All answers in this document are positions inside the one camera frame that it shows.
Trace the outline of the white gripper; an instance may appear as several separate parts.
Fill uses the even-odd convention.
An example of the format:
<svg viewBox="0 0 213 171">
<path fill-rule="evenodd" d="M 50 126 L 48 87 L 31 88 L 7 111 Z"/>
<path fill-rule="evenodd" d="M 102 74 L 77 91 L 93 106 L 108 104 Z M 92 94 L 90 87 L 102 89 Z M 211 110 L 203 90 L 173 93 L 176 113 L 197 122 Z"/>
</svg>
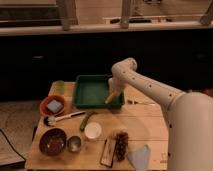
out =
<svg viewBox="0 0 213 171">
<path fill-rule="evenodd" d="M 121 94 L 126 88 L 126 84 L 119 80 L 117 77 L 111 77 L 108 79 L 109 92 Z"/>
</svg>

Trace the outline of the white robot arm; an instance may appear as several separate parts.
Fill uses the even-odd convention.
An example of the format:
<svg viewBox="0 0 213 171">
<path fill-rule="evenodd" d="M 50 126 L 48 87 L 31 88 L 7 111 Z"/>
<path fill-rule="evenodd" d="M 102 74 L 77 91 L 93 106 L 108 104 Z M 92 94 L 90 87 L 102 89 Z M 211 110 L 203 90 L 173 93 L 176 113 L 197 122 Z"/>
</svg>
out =
<svg viewBox="0 0 213 171">
<path fill-rule="evenodd" d="M 213 171 L 213 98 L 185 92 L 136 72 L 137 62 L 115 63 L 109 81 L 110 103 L 129 84 L 162 108 L 168 128 L 167 171 Z"/>
</svg>

